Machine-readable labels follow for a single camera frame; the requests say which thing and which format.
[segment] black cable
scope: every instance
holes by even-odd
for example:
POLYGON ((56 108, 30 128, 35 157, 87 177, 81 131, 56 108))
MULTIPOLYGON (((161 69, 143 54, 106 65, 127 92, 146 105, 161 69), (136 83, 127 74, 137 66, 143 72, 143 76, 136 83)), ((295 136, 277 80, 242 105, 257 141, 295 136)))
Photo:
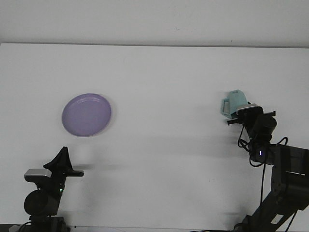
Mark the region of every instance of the black cable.
POLYGON ((295 218, 295 216, 296 216, 296 213, 297 213, 297 210, 295 211, 295 213, 294 213, 294 215, 293 215, 293 217, 292 217, 292 219, 291 219, 291 221, 290 221, 288 227, 286 228, 285 232, 287 232, 287 231, 289 230, 289 228, 290 228, 290 226, 291 226, 291 224, 292 224, 292 222, 293 222, 293 220, 294 220, 294 218, 295 218))
POLYGON ((262 205, 262 201, 263 201, 263 187, 264 187, 265 169, 266 169, 266 162, 264 162, 263 174, 262 174, 260 206, 262 205))
POLYGON ((280 144, 280 143, 282 143, 283 140, 285 140, 284 145, 287 145, 287 144, 288 144, 288 137, 284 137, 284 138, 282 138, 279 142, 277 142, 277 145, 280 144))
POLYGON ((241 129, 241 132, 240 132, 240 135, 239 135, 239 138, 238 138, 238 147, 244 148, 247 152, 251 152, 251 151, 249 150, 249 148, 247 148, 247 146, 249 146, 250 142, 246 142, 245 140, 243 140, 243 139, 241 138, 244 128, 245 128, 245 126, 243 125, 243 126, 242 126, 242 129, 241 129))
POLYGON ((26 222, 25 224, 21 225, 21 227, 19 227, 17 232, 22 232, 22 228, 24 228, 27 224, 31 223, 31 221, 26 222))

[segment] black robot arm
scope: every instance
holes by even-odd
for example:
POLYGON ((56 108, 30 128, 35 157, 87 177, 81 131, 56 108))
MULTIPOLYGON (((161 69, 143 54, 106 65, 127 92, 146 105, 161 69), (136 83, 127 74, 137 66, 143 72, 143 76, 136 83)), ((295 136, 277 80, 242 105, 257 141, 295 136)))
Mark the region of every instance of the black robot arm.
POLYGON ((250 160, 273 165, 271 192, 252 216, 237 224, 236 232, 275 232, 297 210, 309 205, 309 150, 271 144, 275 112, 264 114, 255 104, 242 106, 228 124, 242 124, 249 141, 240 140, 250 160))

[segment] white table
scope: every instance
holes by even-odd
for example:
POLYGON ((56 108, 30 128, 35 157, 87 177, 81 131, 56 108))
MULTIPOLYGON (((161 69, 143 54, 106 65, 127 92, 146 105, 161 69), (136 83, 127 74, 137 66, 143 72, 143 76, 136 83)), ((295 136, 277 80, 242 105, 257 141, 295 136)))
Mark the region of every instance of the white table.
MULTIPOLYGON (((1 44, 1 223, 27 220, 35 185, 23 174, 65 145, 85 171, 67 179, 58 214, 67 224, 232 229, 258 207, 262 170, 237 147, 241 127, 227 126, 221 99, 244 91, 276 110, 274 143, 309 148, 308 87, 308 49, 1 44), (110 101, 112 121, 75 137, 61 113, 90 92, 110 101)), ((290 230, 307 230, 308 216, 290 230)))

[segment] white wall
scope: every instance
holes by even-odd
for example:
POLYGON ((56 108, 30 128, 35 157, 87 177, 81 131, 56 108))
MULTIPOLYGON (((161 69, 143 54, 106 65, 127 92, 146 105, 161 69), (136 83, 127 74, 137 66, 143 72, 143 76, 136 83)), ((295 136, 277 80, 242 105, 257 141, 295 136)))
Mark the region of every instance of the white wall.
POLYGON ((0 43, 309 46, 309 1, 0 0, 0 43))

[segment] plate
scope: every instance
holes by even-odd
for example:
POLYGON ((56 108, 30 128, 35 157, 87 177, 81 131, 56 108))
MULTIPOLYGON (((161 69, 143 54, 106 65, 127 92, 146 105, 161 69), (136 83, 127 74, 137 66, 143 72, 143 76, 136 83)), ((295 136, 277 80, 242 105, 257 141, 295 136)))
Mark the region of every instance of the plate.
POLYGON ((103 96, 86 93, 73 98, 65 106, 62 124, 69 133, 86 137, 102 131, 111 115, 111 105, 103 96))

